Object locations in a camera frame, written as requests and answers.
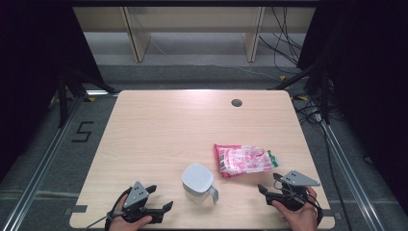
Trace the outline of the aluminium floor rail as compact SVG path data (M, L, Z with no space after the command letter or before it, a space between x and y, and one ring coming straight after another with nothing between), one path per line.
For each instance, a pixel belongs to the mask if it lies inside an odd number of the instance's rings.
M322 123L330 159L341 174L340 189L348 220L354 231L408 231L408 217L380 172L364 160L364 148L350 130L340 124L332 128Z
M68 116L66 121L57 129L53 140L48 146L45 154L43 155L41 161L36 168L33 176L31 177L28 186L22 192L21 196L18 198L17 203L12 209L10 215L8 216L4 226L0 231L18 231L22 221L25 219L27 212L29 211L34 198L38 192L40 185L43 182L48 169L51 167L55 156L57 155L70 123L74 116L76 115L79 107L81 106L83 99L80 97L75 97L72 101L71 106L68 109Z

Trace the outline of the pink and white plastic bag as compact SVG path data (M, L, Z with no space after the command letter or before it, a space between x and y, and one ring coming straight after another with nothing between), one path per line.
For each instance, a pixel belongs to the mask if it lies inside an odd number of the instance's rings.
M224 178L269 171L280 166L270 150L257 146L215 144L218 171Z

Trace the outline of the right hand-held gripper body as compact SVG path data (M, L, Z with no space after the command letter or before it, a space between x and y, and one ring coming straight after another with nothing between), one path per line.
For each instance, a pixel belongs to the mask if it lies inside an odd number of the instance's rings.
M273 200L282 203L288 210L297 211L308 201L306 188L308 186L319 186L320 182L312 179L296 170L291 170L286 175L282 175L279 188L280 193L268 192L266 194L267 205L271 205Z

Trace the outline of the person's left hand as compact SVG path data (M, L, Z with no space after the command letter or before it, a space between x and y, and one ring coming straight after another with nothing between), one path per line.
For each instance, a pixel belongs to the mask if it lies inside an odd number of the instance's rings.
M108 231L139 231L140 228L149 224L152 221L151 216L146 216L130 223L124 220L122 217L116 217L111 221L111 225Z

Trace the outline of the black metal stand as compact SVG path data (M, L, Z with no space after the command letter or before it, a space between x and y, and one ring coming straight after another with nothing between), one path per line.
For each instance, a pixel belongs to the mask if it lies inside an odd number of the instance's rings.
M309 77L304 87L305 92L312 95L319 93L320 115L324 122L330 123L328 116L329 77L328 71L322 62L314 62L300 73L295 74L290 80L283 82L277 87L271 88L271 90L283 90L304 77Z
M65 89L69 89L75 98L84 97L87 94L87 91L83 86L84 83L91 83L107 93L118 93L118 90L106 85L103 80L97 80L83 71L72 67L64 68L58 76L60 127L62 127L68 120L68 107Z

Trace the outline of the clear jar with white lid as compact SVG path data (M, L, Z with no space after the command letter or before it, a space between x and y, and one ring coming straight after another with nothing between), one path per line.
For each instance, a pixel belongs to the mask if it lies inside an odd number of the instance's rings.
M213 203L217 204L219 195L213 186L214 180L214 175L203 165L199 163L189 165L182 174L186 197L195 203L202 203L210 196Z

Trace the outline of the person's right hand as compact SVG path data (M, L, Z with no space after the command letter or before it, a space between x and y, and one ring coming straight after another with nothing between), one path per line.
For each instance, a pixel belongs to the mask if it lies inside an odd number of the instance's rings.
M288 210L276 200L272 206L282 215L279 221L288 223L292 231L318 231L318 212L313 204L306 202L297 211Z

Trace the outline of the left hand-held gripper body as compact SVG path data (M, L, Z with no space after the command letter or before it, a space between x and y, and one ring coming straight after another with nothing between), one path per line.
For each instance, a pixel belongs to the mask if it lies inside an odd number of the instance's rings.
M151 223L161 223L164 218L162 209L147 209L145 204L151 193L145 190L141 182L136 182L128 192L128 196L122 206L122 216L127 222L133 223L143 217L151 216Z

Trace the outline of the wooden shelf unit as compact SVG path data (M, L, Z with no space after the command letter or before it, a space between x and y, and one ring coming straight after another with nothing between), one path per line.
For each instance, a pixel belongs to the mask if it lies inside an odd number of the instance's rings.
M240 33L247 60L255 61L259 35L308 32L314 7L76 7L85 32L124 32L135 60L143 61L153 33Z

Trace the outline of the black curtain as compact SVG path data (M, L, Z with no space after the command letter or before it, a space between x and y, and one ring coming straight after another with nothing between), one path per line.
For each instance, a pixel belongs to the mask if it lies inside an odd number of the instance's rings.
M73 8L0 0L0 182L41 123L59 84L77 94L101 73Z
M408 214L408 0L319 0L298 66L311 64Z

